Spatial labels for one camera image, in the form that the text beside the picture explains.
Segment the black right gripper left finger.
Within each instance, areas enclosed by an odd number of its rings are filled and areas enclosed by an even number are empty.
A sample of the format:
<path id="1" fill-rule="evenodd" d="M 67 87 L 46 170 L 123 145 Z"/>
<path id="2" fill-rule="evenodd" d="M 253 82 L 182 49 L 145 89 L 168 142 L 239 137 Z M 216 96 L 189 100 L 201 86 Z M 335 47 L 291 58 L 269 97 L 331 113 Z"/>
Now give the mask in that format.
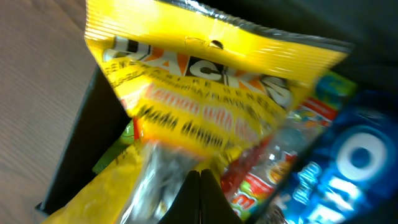
<path id="1" fill-rule="evenodd" d="M 188 173 L 172 206 L 158 224 L 199 224 L 200 223 L 200 174 Z"/>

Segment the green Haribo candy bag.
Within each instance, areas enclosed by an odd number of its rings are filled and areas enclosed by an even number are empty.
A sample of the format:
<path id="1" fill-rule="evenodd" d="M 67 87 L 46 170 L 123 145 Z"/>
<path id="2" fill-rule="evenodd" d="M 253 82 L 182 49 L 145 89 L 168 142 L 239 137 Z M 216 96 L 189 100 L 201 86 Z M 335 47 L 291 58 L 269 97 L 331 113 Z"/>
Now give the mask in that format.
<path id="1" fill-rule="evenodd" d="M 122 136 L 78 194 L 77 223 L 157 223 L 190 171 L 209 169 L 229 205 L 247 219 L 297 156 L 329 127 L 354 82 L 328 72 L 314 88 L 262 77 L 262 91 L 156 68 L 116 73 L 112 86 L 131 115 Z"/>

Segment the black box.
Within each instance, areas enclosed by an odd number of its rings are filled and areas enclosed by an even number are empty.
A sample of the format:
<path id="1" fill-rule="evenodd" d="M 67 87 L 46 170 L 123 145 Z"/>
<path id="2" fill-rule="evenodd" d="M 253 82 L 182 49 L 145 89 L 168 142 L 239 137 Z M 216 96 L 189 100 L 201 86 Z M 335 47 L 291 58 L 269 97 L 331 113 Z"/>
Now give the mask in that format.
<path id="1" fill-rule="evenodd" d="M 336 71 L 366 87 L 397 92 L 397 0 L 199 0 L 253 23 L 353 44 Z M 92 167 L 128 122 L 96 68 L 43 201 L 49 216 L 94 177 Z"/>

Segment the blue Oreo cookie pack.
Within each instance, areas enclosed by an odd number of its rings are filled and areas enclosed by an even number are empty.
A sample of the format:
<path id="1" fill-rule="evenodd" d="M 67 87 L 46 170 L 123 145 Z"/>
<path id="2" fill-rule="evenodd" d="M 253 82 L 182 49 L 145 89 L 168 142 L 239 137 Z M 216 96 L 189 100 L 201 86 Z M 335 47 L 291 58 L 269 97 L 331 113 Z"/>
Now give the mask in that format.
<path id="1" fill-rule="evenodd" d="M 358 93 L 259 223 L 397 224 L 397 96 Z"/>

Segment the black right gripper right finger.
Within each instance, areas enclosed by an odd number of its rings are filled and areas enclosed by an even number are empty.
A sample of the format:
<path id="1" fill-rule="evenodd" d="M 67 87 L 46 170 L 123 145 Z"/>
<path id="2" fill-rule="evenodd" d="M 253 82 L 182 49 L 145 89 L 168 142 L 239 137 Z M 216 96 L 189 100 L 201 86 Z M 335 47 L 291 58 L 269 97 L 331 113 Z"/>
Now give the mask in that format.
<path id="1" fill-rule="evenodd" d="M 200 203 L 201 224 L 243 224 L 209 169 L 200 174 Z"/>

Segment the yellow snack bag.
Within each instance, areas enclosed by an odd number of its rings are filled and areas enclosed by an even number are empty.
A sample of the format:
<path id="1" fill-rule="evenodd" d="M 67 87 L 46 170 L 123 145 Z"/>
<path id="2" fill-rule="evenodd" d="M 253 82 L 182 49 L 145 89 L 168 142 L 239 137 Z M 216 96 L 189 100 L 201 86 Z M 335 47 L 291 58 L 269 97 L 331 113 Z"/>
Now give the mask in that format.
<path id="1" fill-rule="evenodd" d="M 88 0 L 84 36 L 134 140 L 47 223 L 195 218 L 199 171 L 258 151 L 351 51 L 196 1 Z"/>

